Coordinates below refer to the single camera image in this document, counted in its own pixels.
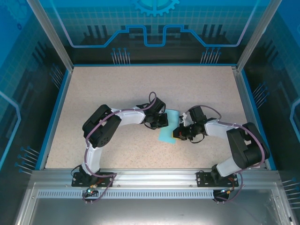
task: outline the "gear logo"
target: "gear logo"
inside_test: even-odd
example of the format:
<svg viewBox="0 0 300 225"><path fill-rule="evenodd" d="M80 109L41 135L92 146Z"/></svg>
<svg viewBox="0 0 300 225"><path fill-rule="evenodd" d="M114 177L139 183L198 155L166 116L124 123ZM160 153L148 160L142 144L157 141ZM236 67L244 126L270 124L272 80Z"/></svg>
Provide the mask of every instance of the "gear logo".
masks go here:
<svg viewBox="0 0 300 225"><path fill-rule="evenodd" d="M0 0L0 7L6 6L11 16L18 23L27 16L28 8L26 0Z"/></svg>
<svg viewBox="0 0 300 225"><path fill-rule="evenodd" d="M133 0L132 3L135 9L146 13L147 16L162 16L169 13L170 9L175 9L175 4L179 4L179 0Z"/></svg>

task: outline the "robotic arm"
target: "robotic arm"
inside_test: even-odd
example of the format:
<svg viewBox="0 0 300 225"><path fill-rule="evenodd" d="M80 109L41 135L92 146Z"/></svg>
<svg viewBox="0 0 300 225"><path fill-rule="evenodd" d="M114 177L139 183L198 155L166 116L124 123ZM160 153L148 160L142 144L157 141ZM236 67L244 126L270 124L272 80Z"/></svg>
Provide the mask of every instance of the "robotic arm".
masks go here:
<svg viewBox="0 0 300 225"><path fill-rule="evenodd" d="M152 102L143 105L137 105L136 107L133 107L131 111L124 110L111 116L105 122L105 124L99 126L92 133L89 138L90 145L87 152L87 166L93 173L98 173L100 171L100 158L103 147L111 140L118 127L127 124L149 124L150 126L147 127L150 129L168 126L167 114L164 113L165 103L159 98L156 98L156 101L151 108L141 111L141 109L144 109L151 103ZM107 115L116 111L119 110L111 109L107 105L100 106L83 125L83 136L86 138L100 120L103 120ZM91 175L84 162L80 167L80 171L84 173L85 176Z"/></svg>
<svg viewBox="0 0 300 225"><path fill-rule="evenodd" d="M260 133L253 123L242 125L258 139L263 147L265 159L270 157L270 150L263 141ZM197 135L216 136L228 140L232 156L224 162L212 167L211 178L215 185L227 177L259 163L262 151L256 141L242 128L233 124L219 122L215 118L207 119L200 106L189 109L180 116L179 127L173 131L173 137L179 140L192 141Z"/></svg>
<svg viewBox="0 0 300 225"><path fill-rule="evenodd" d="M153 101L122 111L102 105L92 114L82 127L84 137L87 138L92 130L96 127L97 129L88 138L86 162L80 165L76 178L76 174L74 174L72 186L86 187L97 183L103 187L108 187L106 180L103 182L103 180L92 174L100 175L100 158L103 147L111 140L119 126L149 124L149 126L146 126L150 129L168 126L165 103L157 97ZM99 122L105 120L104 118L111 113L115 114L99 125ZM246 123L242 126L258 139L263 148L264 158L269 158L270 150L255 125L253 123ZM227 179L232 177L234 173L259 163L263 158L262 150L258 146L257 141L242 128L236 127L233 124L222 123L219 119L207 119L201 106L194 106L180 116L180 123L173 131L173 137L183 141L187 139L192 141L199 134L202 134L203 137L209 135L228 140L232 153L232 156L227 160L214 165L209 176L206 174L202 177L204 180L202 184L207 185L208 182L206 181L209 179L211 183L210 187L222 186L224 180L227 184Z"/></svg>

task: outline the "blue border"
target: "blue border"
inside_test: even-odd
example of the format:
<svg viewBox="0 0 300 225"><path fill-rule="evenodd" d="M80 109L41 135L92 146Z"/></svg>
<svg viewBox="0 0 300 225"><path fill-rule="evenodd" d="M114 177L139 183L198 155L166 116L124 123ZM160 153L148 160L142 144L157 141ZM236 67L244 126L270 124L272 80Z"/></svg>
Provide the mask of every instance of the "blue border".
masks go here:
<svg viewBox="0 0 300 225"><path fill-rule="evenodd" d="M235 63L223 63L223 64L202 64L202 63L164 63L164 64L74 64L74 67L157 67L157 66L233 66Z"/></svg>
<svg viewBox="0 0 300 225"><path fill-rule="evenodd" d="M70 84L70 80L71 80L71 73L66 70L65 75L64 75L64 79L62 80L61 86L60 86L60 91L58 93L54 108L53 108L53 112L52 112L52 116L50 118L49 121L49 125L48 125L48 129L46 131L46 135L43 141L43 145L41 148L41 152L38 156L37 159L37 164L36 164L36 170L41 170L43 168L41 168L42 165L45 165L47 156L49 154L50 147L54 138L54 134L55 134L55 130L56 130L56 126L58 123L58 120L60 118L60 113L62 110L62 106L67 94L67 90Z"/></svg>
<svg viewBox="0 0 300 225"><path fill-rule="evenodd" d="M246 77L246 73L245 73L244 69L242 70L242 78L245 82L245 86L246 86L246 89L247 89L247 92L248 92L248 95L249 95L251 106L253 108L254 116L255 116L256 121L257 121L258 129L261 133L261 136L262 136L263 140L266 142L268 148L270 148L270 146L268 144L268 141L267 141L266 134L263 130L263 125L262 125L262 122L261 122L261 118L259 117L258 110L256 108L255 101L254 101L254 98L253 98L253 95L252 95L252 92L251 92L251 89L250 89L250 85L249 85L249 82L248 82L248 79ZM268 160L269 160L271 170L276 170L276 166L275 166L275 163L274 163L272 153L270 153L270 157L269 157Z"/></svg>
<svg viewBox="0 0 300 225"><path fill-rule="evenodd" d="M15 112L17 113L17 117L18 117L18 120L17 120L17 122L16 122L16 124L15 124L15 127L14 127L14 129L13 129L13 132L12 132L11 135L10 135L10 138L9 138L9 140L8 140L8 143L7 143L6 147L5 147L5 150L4 150L3 155L2 155L2 157L1 157L1 160L0 160L0 170L1 170L1 169L2 169L2 166L3 166L3 164L4 164L4 161L5 161L5 159L6 159L6 156L8 155L8 151L10 150L10 146L11 146L11 144L12 144L14 138L15 138L15 134L16 134L16 132L17 132L17 130L18 130L18 128L19 128L19 125L20 125L20 123L21 123L21 113L20 113L19 105L18 105L13 99L9 98L9 97L8 97L6 94L4 94L2 91L0 91L0 96L1 96L2 98L4 98L5 100L7 100L8 103L10 103L10 104L15 108Z"/></svg>
<svg viewBox="0 0 300 225"><path fill-rule="evenodd" d="M295 100L293 102L292 108L291 108L291 114L290 114L290 121L291 121L292 127L293 127L293 129L295 131L295 134L296 134L296 136L298 138L298 141L300 142L300 132L299 132L299 130L297 128L297 125L296 125L296 123L294 121L295 108L299 104L300 104L300 98L298 98L297 100Z"/></svg>

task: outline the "enclosure wall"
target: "enclosure wall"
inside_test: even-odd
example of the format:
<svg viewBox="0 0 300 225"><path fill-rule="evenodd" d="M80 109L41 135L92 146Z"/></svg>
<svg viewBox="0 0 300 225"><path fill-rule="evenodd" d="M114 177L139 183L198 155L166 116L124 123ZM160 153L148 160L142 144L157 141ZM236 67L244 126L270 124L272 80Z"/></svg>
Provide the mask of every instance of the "enclosure wall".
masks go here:
<svg viewBox="0 0 300 225"><path fill-rule="evenodd" d="M13 224L66 68L25 0L0 1L0 49L0 218Z"/></svg>
<svg viewBox="0 0 300 225"><path fill-rule="evenodd" d="M281 2L245 66L254 111L261 119L283 181L300 179L299 10L298 1ZM290 197L295 198L291 203L296 203L300 195Z"/></svg>
<svg viewBox="0 0 300 225"><path fill-rule="evenodd" d="M232 64L269 0L41 3L74 64Z"/></svg>

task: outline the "white robotic arm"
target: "white robotic arm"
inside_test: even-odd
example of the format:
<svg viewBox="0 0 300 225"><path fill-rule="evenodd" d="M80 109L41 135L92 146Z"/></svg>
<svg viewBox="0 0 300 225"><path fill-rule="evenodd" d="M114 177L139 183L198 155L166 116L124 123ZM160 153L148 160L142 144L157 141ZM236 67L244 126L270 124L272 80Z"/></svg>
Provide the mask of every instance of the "white robotic arm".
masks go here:
<svg viewBox="0 0 300 225"><path fill-rule="evenodd" d="M154 102L137 105L136 107L121 111L111 109L107 105L100 106L83 125L84 137L87 138L88 134L99 124L99 121L111 113L116 114L108 118L92 132L88 139L89 144L87 146L86 162L83 162L80 168L80 170L87 175L99 172L103 147L110 141L118 127L127 124L146 123L149 123L150 126L147 127L150 129L168 126L165 103L156 97Z"/></svg>
<svg viewBox="0 0 300 225"><path fill-rule="evenodd" d="M263 147L264 158L269 158L270 150L256 126L253 123L242 126L257 138ZM259 163L262 159L262 151L257 142L244 129L215 118L207 119L201 106L194 106L180 116L180 124L173 131L173 137L192 141L198 134L220 137L227 140L230 146L232 156L212 167L211 176L215 184L222 178Z"/></svg>
<svg viewBox="0 0 300 225"><path fill-rule="evenodd" d="M117 109L111 109L111 112L116 112ZM124 126L127 124L141 124L146 115L143 111L124 111L115 114L121 119L121 122L118 127ZM100 158L102 154L103 147L93 147L92 144L89 145L88 155L87 155L87 165L89 169L96 173L100 169ZM91 173L86 169L86 165L83 162L82 163L83 170L88 174L91 175Z"/></svg>

